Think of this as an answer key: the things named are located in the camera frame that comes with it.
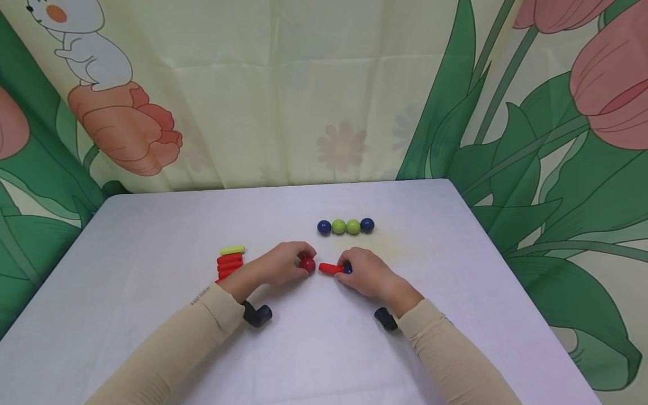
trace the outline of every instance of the cartoon mouse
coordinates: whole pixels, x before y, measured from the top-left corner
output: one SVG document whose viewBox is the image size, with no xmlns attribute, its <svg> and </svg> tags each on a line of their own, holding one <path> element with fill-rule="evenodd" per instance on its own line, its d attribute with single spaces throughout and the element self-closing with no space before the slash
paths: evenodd
<svg viewBox="0 0 648 405">
<path fill-rule="evenodd" d="M 101 36 L 104 13 L 97 0 L 28 0 L 27 10 L 63 49 L 54 54 L 65 58 L 82 86 L 102 91 L 123 86 L 133 78 L 128 57 Z"/>
</svg>

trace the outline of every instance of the curtain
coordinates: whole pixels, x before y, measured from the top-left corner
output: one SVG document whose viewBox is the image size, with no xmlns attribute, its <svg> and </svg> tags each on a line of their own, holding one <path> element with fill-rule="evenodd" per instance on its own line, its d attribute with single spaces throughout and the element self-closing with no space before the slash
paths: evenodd
<svg viewBox="0 0 648 405">
<path fill-rule="evenodd" d="M 648 0 L 0 10 L 0 336 L 111 195 L 449 178 L 601 400 L 645 398 Z"/>
</svg>

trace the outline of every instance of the orange flower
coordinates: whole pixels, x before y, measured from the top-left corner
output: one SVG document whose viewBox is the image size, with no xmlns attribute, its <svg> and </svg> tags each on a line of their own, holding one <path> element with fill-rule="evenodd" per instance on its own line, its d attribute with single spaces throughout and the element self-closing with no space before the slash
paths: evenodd
<svg viewBox="0 0 648 405">
<path fill-rule="evenodd" d="M 648 149 L 648 0 L 612 20 L 582 49 L 570 87 L 578 110 L 602 140 Z"/>
<path fill-rule="evenodd" d="M 29 141 L 29 123 L 11 96 L 0 87 L 0 160 L 20 152 Z"/>
<path fill-rule="evenodd" d="M 514 28 L 534 25 L 544 34 L 573 30 L 589 23 L 614 0 L 524 0 Z"/>
<path fill-rule="evenodd" d="M 326 168 L 337 170 L 341 173 L 349 171 L 349 165 L 360 166 L 362 163 L 362 152 L 369 149 L 364 145 L 367 137 L 365 130 L 353 134 L 353 126 L 350 122 L 340 123 L 340 132 L 333 125 L 327 125 L 324 132 L 329 136 L 319 137 L 317 140 L 318 150 L 321 153 L 318 160 L 326 162 Z"/>
<path fill-rule="evenodd" d="M 173 116 L 149 104 L 137 83 L 104 91 L 78 86 L 67 100 L 99 149 L 126 170 L 154 176 L 178 158 L 182 134 L 173 130 Z"/>
</svg>

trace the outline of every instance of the person's left hand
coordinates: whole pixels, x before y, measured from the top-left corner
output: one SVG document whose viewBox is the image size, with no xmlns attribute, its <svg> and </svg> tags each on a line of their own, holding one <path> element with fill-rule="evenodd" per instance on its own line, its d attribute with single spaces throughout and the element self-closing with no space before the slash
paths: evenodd
<svg viewBox="0 0 648 405">
<path fill-rule="evenodd" d="M 248 263 L 259 277 L 261 284 L 282 285 L 308 275 L 299 267 L 304 257 L 315 257 L 318 253 L 306 242 L 281 242 L 271 251 Z"/>
</svg>

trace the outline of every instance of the stack of red rods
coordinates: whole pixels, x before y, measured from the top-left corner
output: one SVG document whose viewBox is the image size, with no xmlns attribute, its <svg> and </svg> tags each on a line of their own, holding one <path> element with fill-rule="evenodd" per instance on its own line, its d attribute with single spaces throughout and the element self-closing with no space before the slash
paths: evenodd
<svg viewBox="0 0 648 405">
<path fill-rule="evenodd" d="M 216 263 L 218 264 L 218 283 L 243 266 L 243 254 L 223 255 L 216 260 Z"/>
</svg>

